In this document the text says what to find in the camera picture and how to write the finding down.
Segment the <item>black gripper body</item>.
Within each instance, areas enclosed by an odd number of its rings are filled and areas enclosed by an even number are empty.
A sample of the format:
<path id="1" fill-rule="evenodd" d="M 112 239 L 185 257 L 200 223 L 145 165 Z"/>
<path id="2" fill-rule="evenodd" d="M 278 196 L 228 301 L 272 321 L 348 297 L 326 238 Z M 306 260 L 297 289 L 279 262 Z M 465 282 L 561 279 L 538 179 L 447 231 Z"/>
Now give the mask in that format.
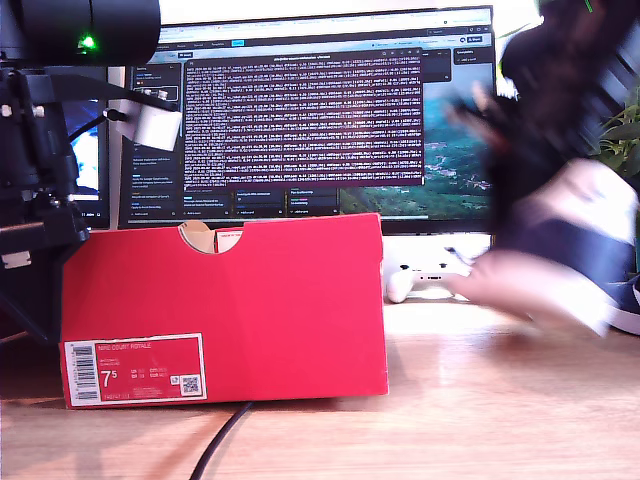
<path id="1" fill-rule="evenodd" d="M 1 227 L 15 229 L 35 224 L 43 224 L 47 230 L 85 229 L 85 221 L 71 196 L 60 196 L 51 188 L 2 188 Z"/>

